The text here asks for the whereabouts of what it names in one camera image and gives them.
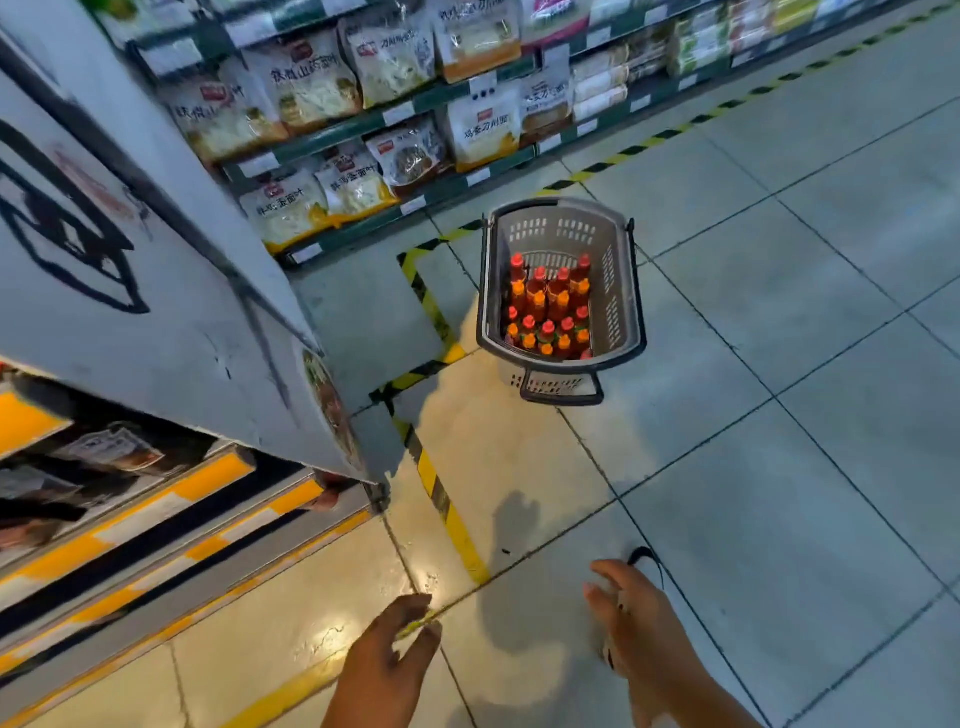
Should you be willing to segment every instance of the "price tag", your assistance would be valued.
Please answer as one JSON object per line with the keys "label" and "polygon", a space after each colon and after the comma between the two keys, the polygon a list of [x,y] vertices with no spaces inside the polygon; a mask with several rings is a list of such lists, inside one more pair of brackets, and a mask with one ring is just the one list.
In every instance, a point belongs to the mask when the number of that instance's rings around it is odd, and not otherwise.
{"label": "price tag", "polygon": [[470,94],[476,96],[496,87],[496,71],[487,71],[470,79]]}
{"label": "price tag", "polygon": [[409,203],[403,203],[403,205],[400,206],[400,212],[402,212],[403,216],[406,217],[412,212],[416,212],[424,207],[426,207],[426,198],[423,197],[423,195],[420,195],[416,200],[411,200]]}
{"label": "price tag", "polygon": [[317,257],[317,255],[323,251],[324,249],[320,247],[320,243],[314,243],[313,245],[309,245],[301,251],[290,253],[290,259],[298,265],[302,265],[307,260],[312,260],[313,258]]}
{"label": "price tag", "polygon": [[541,155],[545,152],[549,152],[551,149],[556,149],[560,146],[560,142],[563,141],[563,138],[555,133],[553,136],[546,137],[540,144],[537,145],[537,154]]}
{"label": "price tag", "polygon": [[188,68],[204,60],[197,44],[193,42],[193,38],[189,37],[182,37],[167,45],[142,51],[140,55],[150,66],[150,70],[158,76],[166,76],[168,73]]}
{"label": "price tag", "polygon": [[274,14],[271,12],[255,12],[227,23],[224,29],[236,48],[246,48],[276,35]]}
{"label": "price tag", "polygon": [[643,16],[644,25],[656,25],[657,23],[662,23],[666,20],[666,6],[657,5],[655,8],[651,8],[647,11],[647,14]]}
{"label": "price tag", "polygon": [[686,78],[680,79],[680,82],[677,84],[677,90],[683,91],[687,88],[690,88],[692,85],[697,83],[697,74],[691,73]]}
{"label": "price tag", "polygon": [[577,127],[577,136],[586,136],[590,132],[597,131],[597,120],[590,119],[586,124],[581,124]]}
{"label": "price tag", "polygon": [[345,12],[363,8],[366,4],[365,0],[321,0],[321,5],[324,6],[327,17],[342,15]]}
{"label": "price tag", "polygon": [[473,187],[475,184],[479,184],[483,180],[488,180],[489,178],[490,167],[478,169],[476,172],[467,175],[467,187]]}
{"label": "price tag", "polygon": [[650,94],[648,93],[646,96],[643,96],[630,104],[630,113],[640,111],[641,109],[646,109],[648,106],[650,106],[650,102],[651,98]]}
{"label": "price tag", "polygon": [[242,161],[239,166],[240,171],[243,172],[243,176],[250,180],[271,170],[278,169],[280,163],[276,160],[276,155],[273,152],[267,152],[259,157]]}
{"label": "price tag", "polygon": [[611,29],[608,25],[606,28],[601,28],[598,31],[593,31],[587,35],[587,48],[596,48],[598,45],[603,45],[608,40],[610,40]]}
{"label": "price tag", "polygon": [[406,121],[411,116],[414,115],[414,103],[408,101],[406,104],[400,104],[398,107],[393,107],[392,109],[387,109],[383,112],[383,123],[388,127],[392,127],[394,124],[399,124],[401,121]]}

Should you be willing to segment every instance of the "floor tile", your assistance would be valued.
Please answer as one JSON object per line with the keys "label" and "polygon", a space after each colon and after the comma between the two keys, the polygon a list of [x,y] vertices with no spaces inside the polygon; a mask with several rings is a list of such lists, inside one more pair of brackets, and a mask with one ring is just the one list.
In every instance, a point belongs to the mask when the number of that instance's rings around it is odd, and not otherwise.
{"label": "floor tile", "polygon": [[797,722],[797,728],[952,728],[960,716],[960,606],[938,601],[850,679]]}
{"label": "floor tile", "polygon": [[945,580],[960,576],[960,361],[904,317],[781,398]]}
{"label": "floor tile", "polygon": [[[613,498],[560,413],[523,401],[486,352],[447,367],[395,404],[399,418],[415,425],[490,574]],[[407,486],[412,495],[416,488]],[[448,577],[420,565],[432,566],[437,555],[420,540],[416,521],[401,522],[393,512],[390,518],[404,560],[432,593]]]}
{"label": "floor tile", "polygon": [[647,350],[600,374],[603,404],[564,410],[620,494],[769,398],[656,267],[639,281]]}
{"label": "floor tile", "polygon": [[31,728],[186,728],[170,647],[162,644],[30,723]]}
{"label": "floor tile", "polygon": [[697,130],[670,139],[584,183],[636,220],[636,243],[658,255],[765,196]]}
{"label": "floor tile", "polygon": [[774,726],[939,589],[776,403],[624,502]]}
{"label": "floor tile", "polygon": [[960,95],[950,69],[960,13],[791,82],[704,126],[768,190],[777,191]]}
{"label": "floor tile", "polygon": [[411,591],[374,520],[191,627],[173,647],[193,728],[217,728],[308,667],[341,660]]}
{"label": "floor tile", "polygon": [[658,264],[774,392],[899,313],[775,200]]}
{"label": "floor tile", "polygon": [[[625,558],[643,543],[614,503],[443,616],[444,650],[477,728],[633,725],[626,683],[600,659],[582,585],[590,561]],[[749,704],[672,583],[668,593],[713,675]]]}
{"label": "floor tile", "polygon": [[913,315],[947,346],[960,352],[960,280],[918,305],[913,309]]}
{"label": "floor tile", "polygon": [[[426,219],[330,265],[308,268],[291,282],[329,354],[331,374],[350,412],[370,404],[369,393],[444,350],[443,342],[403,276],[396,256],[436,237]],[[441,247],[420,262],[450,324],[464,317],[475,290],[456,258]]]}
{"label": "floor tile", "polygon": [[[416,638],[416,635],[411,635],[400,642],[396,646],[397,651],[406,654]],[[335,690],[334,685],[305,700],[280,720],[271,723],[271,728],[320,728]],[[444,656],[438,652],[423,679],[420,703],[410,728],[471,728],[469,718],[463,722],[464,717],[464,701],[457,692],[457,684],[453,681]]]}
{"label": "floor tile", "polygon": [[958,125],[960,102],[837,162],[780,199],[900,304],[913,305],[960,275]]}

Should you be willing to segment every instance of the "gray plastic basket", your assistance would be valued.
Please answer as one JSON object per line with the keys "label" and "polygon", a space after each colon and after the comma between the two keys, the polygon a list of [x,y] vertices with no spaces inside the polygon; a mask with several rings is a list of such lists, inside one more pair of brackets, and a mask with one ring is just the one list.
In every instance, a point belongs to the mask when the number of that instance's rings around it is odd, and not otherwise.
{"label": "gray plastic basket", "polygon": [[[510,258],[523,254],[549,276],[589,253],[592,359],[559,361],[503,340]],[[477,342],[500,360],[500,375],[527,401],[587,406],[604,399],[597,372],[639,356],[647,347],[636,278],[634,221],[593,201],[539,197],[495,209],[485,221]],[[593,390],[582,392],[587,379]]]}

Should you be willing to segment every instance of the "finger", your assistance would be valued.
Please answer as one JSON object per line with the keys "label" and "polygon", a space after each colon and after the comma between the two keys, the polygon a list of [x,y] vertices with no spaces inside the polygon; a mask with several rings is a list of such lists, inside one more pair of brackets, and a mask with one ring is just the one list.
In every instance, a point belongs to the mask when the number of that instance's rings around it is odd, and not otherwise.
{"label": "finger", "polygon": [[430,622],[417,635],[414,643],[407,650],[407,654],[400,660],[400,673],[404,680],[410,681],[417,693],[423,685],[423,676],[433,661],[434,655],[440,649],[440,637],[444,633],[443,626],[436,621]]}
{"label": "finger", "polygon": [[380,613],[367,627],[364,635],[381,645],[384,649],[393,649],[396,633],[407,624],[426,617],[433,595],[404,595]]}

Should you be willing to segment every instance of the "basket handle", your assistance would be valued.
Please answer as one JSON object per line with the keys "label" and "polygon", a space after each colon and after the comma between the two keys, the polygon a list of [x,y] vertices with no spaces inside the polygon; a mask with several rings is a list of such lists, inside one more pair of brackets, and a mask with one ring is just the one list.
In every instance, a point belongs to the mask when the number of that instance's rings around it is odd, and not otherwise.
{"label": "basket handle", "polygon": [[534,404],[550,404],[554,407],[591,407],[594,404],[601,404],[604,400],[603,387],[600,386],[600,378],[595,372],[588,372],[593,379],[593,387],[596,390],[592,395],[543,395],[538,392],[531,392],[528,385],[530,383],[530,370],[523,371],[523,381],[520,382],[520,396],[526,401]]}

